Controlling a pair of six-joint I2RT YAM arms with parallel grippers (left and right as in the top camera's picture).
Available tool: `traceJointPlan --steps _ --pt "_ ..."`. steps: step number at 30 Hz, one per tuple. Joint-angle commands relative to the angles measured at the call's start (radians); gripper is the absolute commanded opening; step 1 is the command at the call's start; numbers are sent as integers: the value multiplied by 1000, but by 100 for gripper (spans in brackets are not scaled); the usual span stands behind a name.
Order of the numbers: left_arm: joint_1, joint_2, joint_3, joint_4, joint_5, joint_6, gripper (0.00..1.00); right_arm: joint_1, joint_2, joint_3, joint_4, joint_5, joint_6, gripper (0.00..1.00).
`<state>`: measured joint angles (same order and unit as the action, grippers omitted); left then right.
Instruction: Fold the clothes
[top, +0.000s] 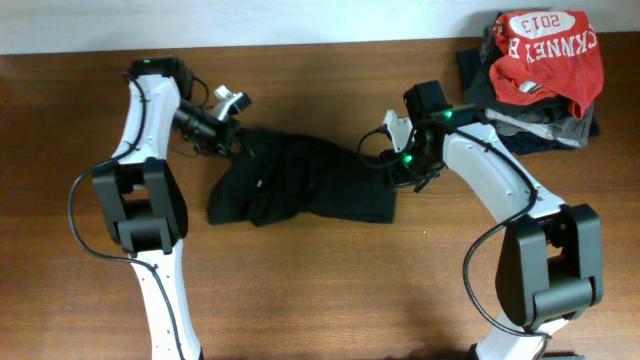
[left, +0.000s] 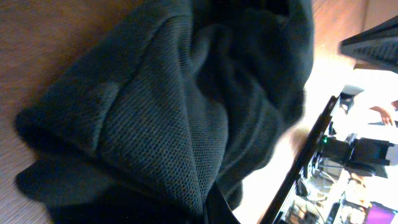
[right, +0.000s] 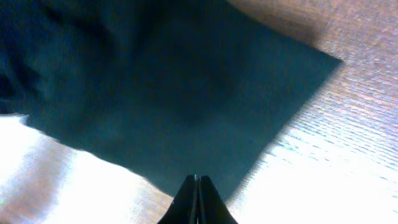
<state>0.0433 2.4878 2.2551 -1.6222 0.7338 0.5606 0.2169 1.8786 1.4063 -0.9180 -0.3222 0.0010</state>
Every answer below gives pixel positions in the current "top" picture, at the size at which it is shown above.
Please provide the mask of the black t-shirt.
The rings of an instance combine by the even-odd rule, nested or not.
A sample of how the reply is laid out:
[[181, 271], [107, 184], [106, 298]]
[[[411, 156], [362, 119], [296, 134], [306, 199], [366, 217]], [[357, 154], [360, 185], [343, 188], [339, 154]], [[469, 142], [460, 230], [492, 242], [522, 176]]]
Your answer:
[[390, 224], [396, 192], [385, 173], [333, 142], [264, 128], [238, 133], [241, 150], [213, 187], [207, 221], [248, 221], [256, 227], [300, 213], [349, 221]]

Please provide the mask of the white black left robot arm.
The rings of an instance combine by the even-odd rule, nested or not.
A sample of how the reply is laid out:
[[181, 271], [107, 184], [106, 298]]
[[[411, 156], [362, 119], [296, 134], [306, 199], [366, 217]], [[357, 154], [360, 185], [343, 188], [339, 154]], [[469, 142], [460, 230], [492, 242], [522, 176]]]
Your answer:
[[216, 89], [218, 104], [192, 101], [197, 77], [178, 57], [135, 60], [125, 73], [130, 103], [120, 142], [91, 180], [120, 260], [140, 286], [154, 359], [200, 359], [201, 343], [189, 313], [182, 263], [187, 205], [167, 155], [178, 132], [203, 155], [229, 157], [247, 94]]

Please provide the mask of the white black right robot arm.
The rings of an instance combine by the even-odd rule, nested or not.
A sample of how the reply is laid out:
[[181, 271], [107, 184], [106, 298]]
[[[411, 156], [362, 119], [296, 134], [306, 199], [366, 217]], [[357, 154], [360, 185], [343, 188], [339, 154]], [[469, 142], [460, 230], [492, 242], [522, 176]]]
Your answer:
[[[509, 152], [483, 110], [449, 105], [439, 82], [416, 84], [403, 100], [406, 116], [389, 110], [379, 128], [391, 142], [381, 155], [391, 184], [420, 191], [449, 169], [495, 220], [463, 260], [465, 291], [490, 325], [464, 358], [548, 358], [553, 335], [603, 298], [598, 214], [547, 190]], [[495, 275], [500, 313], [493, 317], [472, 289], [470, 265], [497, 234], [503, 236]]]

